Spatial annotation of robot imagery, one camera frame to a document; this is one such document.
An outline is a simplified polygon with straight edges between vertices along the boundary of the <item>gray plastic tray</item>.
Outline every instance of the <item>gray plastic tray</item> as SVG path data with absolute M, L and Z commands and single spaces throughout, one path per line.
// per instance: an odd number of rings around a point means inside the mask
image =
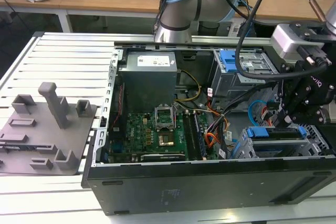
M 0 131 L 0 173 L 73 175 L 77 172 L 97 106 L 68 104 L 54 83 L 39 88 L 47 103 L 18 95 Z

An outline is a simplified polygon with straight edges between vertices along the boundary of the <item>green circuit board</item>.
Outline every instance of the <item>green circuit board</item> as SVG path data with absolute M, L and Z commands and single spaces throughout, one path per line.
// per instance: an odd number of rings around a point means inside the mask
M 160 122 L 169 122 L 169 115 L 167 115 L 167 117 L 168 118 L 165 118 L 164 115 L 160 115 Z M 159 137 L 166 135 L 173 140 L 173 144 L 160 146 Z M 123 149 L 126 153 L 179 152 L 187 155 L 182 114 L 176 115 L 176 128 L 174 131 L 166 130 L 160 132 L 157 132 L 155 129 L 154 113 L 129 114 L 127 119 L 126 141 Z
M 203 113 L 197 115 L 198 123 L 202 131 L 207 129 L 208 122 Z M 161 113 L 159 122 L 169 123 L 171 121 L 169 113 Z M 154 113 L 130 113 L 127 117 L 126 138 L 123 142 L 121 153 L 181 153 L 186 156 L 187 141 L 185 139 L 183 114 L 176 113 L 174 118 L 175 129 L 169 131 L 162 129 L 157 131 L 155 128 Z M 210 153 L 207 159 L 216 159 L 215 155 Z

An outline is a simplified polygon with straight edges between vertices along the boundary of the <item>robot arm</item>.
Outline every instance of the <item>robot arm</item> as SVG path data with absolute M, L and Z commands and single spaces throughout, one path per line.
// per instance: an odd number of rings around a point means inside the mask
M 275 126 L 335 123 L 336 104 L 336 2 L 325 23 L 297 22 L 278 25 L 271 43 L 284 60 L 298 60 L 293 67 L 283 63 L 281 72 L 303 71 L 328 62 L 325 72 L 279 82 L 280 110 Z
M 238 0 L 230 0 L 237 5 Z M 191 42 L 191 21 L 221 22 L 230 20 L 234 10 L 226 0 L 167 0 L 155 42 Z

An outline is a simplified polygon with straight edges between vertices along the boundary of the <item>red wire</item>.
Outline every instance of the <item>red wire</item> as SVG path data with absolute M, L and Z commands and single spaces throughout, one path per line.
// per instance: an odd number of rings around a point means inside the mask
M 120 86 L 120 93 L 119 93 L 119 111 L 118 111 L 118 115 L 117 117 L 115 118 L 113 124 L 112 124 L 112 127 L 116 124 L 119 116 L 120 116 L 120 113 L 121 113 L 121 93 L 122 93 L 122 86 Z

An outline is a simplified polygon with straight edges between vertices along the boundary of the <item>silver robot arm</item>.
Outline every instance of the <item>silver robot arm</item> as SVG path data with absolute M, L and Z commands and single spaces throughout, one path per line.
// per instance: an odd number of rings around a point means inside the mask
M 155 42 L 191 42 L 191 21 L 221 22 L 234 15 L 226 0 L 181 0 L 168 3 L 155 33 Z

